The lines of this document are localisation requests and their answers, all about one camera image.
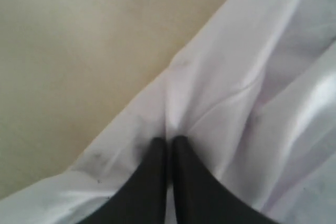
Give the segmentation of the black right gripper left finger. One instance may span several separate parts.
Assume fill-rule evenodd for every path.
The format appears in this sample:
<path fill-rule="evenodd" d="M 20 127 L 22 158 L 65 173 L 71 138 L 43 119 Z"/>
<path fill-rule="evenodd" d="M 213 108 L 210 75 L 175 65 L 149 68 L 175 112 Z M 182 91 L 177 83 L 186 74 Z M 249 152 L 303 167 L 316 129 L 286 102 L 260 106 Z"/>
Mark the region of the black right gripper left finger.
<path fill-rule="evenodd" d="M 102 208 L 101 223 L 163 223 L 167 145 L 154 138 L 130 179 Z"/>

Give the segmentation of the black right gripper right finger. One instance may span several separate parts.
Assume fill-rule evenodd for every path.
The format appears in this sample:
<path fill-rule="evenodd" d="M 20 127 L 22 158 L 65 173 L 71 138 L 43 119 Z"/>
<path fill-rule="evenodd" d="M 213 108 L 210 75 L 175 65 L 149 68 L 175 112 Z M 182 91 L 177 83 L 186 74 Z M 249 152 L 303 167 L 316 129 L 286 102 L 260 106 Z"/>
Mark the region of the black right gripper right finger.
<path fill-rule="evenodd" d="M 177 223 L 275 223 L 220 184 L 186 136 L 172 140 L 172 172 Z"/>

